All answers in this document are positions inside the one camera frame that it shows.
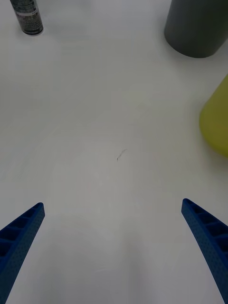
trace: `gray cylindrical container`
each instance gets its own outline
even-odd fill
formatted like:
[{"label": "gray cylindrical container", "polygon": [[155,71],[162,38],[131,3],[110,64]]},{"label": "gray cylindrical container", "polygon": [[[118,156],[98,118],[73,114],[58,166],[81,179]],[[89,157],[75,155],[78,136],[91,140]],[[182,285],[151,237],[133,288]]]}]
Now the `gray cylindrical container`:
[{"label": "gray cylindrical container", "polygon": [[184,55],[213,55],[228,38],[228,0],[172,0],[165,38]]},{"label": "gray cylindrical container", "polygon": [[22,31],[28,35],[38,35],[43,31],[36,0],[10,0]]}]

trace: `yellow object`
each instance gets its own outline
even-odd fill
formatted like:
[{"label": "yellow object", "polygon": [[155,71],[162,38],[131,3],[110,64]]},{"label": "yellow object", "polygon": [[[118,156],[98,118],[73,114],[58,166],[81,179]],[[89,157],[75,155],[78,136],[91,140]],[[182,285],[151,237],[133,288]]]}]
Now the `yellow object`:
[{"label": "yellow object", "polygon": [[199,117],[204,139],[216,152],[228,157],[228,75],[205,103]]}]

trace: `gray cylinder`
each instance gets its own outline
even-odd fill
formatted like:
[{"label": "gray cylinder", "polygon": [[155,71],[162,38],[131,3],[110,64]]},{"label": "gray cylinder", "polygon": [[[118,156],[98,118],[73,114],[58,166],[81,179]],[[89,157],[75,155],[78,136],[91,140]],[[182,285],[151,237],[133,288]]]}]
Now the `gray cylinder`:
[{"label": "gray cylinder", "polygon": [[172,0],[164,34],[186,56],[213,55],[228,38],[228,0]]}]

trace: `perforated blue plastic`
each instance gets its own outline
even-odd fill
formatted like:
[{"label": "perforated blue plastic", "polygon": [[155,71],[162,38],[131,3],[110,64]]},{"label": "perforated blue plastic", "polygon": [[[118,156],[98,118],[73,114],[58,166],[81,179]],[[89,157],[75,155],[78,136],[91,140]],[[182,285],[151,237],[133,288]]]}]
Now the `perforated blue plastic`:
[{"label": "perforated blue plastic", "polygon": [[45,217],[38,203],[0,231],[0,304],[5,304]]},{"label": "perforated blue plastic", "polygon": [[228,226],[189,199],[183,200],[181,212],[228,303]]}]

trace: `white table surface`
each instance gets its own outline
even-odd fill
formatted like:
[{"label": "white table surface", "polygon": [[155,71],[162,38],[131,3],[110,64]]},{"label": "white table surface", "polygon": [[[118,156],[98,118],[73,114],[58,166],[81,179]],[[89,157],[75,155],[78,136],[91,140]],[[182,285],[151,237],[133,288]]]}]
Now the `white table surface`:
[{"label": "white table surface", "polygon": [[46,210],[7,303],[223,303],[181,202],[228,224],[228,160],[198,128],[228,45],[174,51],[168,0],[38,5],[29,37],[0,3],[0,228]]}]

